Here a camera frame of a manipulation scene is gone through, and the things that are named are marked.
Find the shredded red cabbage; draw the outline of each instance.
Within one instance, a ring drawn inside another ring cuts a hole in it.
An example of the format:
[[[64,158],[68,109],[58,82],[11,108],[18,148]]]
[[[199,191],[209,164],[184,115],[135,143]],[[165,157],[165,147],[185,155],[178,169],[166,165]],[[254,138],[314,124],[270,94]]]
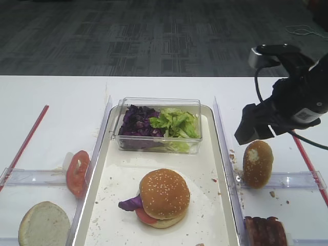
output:
[[[134,211],[138,208],[142,208],[142,200],[140,195],[137,195],[134,198],[131,198],[129,200],[126,201],[120,201],[118,203],[118,207],[120,209],[123,209],[125,211]]]
[[[149,118],[159,117],[159,112],[154,109],[137,107],[131,105],[128,107],[123,124],[119,129],[118,134],[124,136],[141,136],[141,137],[164,137],[160,128],[153,128],[150,125]],[[162,146],[163,143],[140,139],[122,139],[120,146],[128,150],[140,150]]]
[[[159,112],[146,106],[131,105],[124,115],[123,124],[118,134],[124,136],[164,137],[160,129],[150,126],[149,118],[152,117],[158,118]]]

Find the red stick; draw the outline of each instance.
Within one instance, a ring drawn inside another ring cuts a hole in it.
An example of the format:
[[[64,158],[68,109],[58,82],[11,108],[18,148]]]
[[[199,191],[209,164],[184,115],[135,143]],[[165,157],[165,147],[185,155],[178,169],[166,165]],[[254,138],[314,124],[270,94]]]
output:
[[[9,178],[12,169],[15,168],[19,158],[21,157],[22,153],[24,152],[24,149],[26,148],[27,144],[29,143],[29,141],[31,140],[34,132],[36,131],[37,127],[40,125],[44,115],[46,114],[46,112],[48,111],[49,105],[45,105],[44,108],[42,109],[39,117],[37,118],[36,122],[34,123],[32,129],[30,130],[29,134],[27,135],[27,137],[25,138],[22,146],[20,147],[19,151],[17,152],[15,158],[13,159],[13,161],[11,162],[8,172],[6,173],[5,176],[5,182],[7,181],[7,179]]]
[[[293,139],[297,145],[297,148],[299,150],[299,152],[301,153],[306,165],[307,165],[307,168],[311,171],[311,172],[315,172],[315,168],[308,156],[308,154],[306,153],[302,143],[301,143],[301,140],[299,140],[297,137],[294,137],[293,136]],[[317,177],[316,174],[313,174],[313,178],[315,180],[315,182],[317,183],[318,187],[323,187],[322,183],[321,183],[321,180]],[[321,196],[324,200],[324,202],[326,203],[327,207],[328,207],[328,194],[327,194],[327,191],[324,190],[324,189],[319,189],[320,193],[321,193]]]

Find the clear plastic container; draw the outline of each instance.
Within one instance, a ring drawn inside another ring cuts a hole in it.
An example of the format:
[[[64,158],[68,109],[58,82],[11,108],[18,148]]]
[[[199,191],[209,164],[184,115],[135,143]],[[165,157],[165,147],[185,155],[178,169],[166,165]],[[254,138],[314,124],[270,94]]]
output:
[[[143,137],[119,135],[123,118],[130,105],[147,106],[156,111],[163,108],[178,108],[197,116],[197,133],[200,138]],[[200,101],[196,99],[162,99],[126,97],[119,101],[113,137],[121,150],[197,153],[202,141]]]

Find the white tray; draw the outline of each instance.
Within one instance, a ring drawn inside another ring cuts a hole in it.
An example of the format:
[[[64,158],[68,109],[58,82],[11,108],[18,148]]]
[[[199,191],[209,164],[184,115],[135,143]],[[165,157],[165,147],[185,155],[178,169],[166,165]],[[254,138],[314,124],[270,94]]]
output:
[[[114,112],[115,109],[109,122],[113,121]],[[206,106],[201,107],[201,112],[203,141],[197,154],[120,151],[115,141],[109,141],[108,124],[107,142],[103,142],[99,156],[106,155],[105,164],[95,171],[75,245],[82,245],[86,232],[87,246],[238,245],[213,113]],[[108,151],[104,154],[106,144]],[[145,174],[159,168],[178,171],[191,191],[187,216],[168,229],[144,225],[134,212],[117,206],[119,201],[136,195]]]

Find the tomato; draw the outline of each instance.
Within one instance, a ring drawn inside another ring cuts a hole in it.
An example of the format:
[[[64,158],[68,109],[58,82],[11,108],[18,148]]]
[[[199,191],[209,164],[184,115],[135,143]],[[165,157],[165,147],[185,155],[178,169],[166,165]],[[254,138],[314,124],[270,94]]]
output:
[[[66,185],[76,198],[82,198],[85,185],[85,175],[90,162],[86,151],[77,152],[66,172]]]
[[[146,214],[143,208],[136,209],[135,212],[139,219],[146,224],[154,224],[157,222],[157,219],[154,219],[153,217],[150,217],[148,214]]]

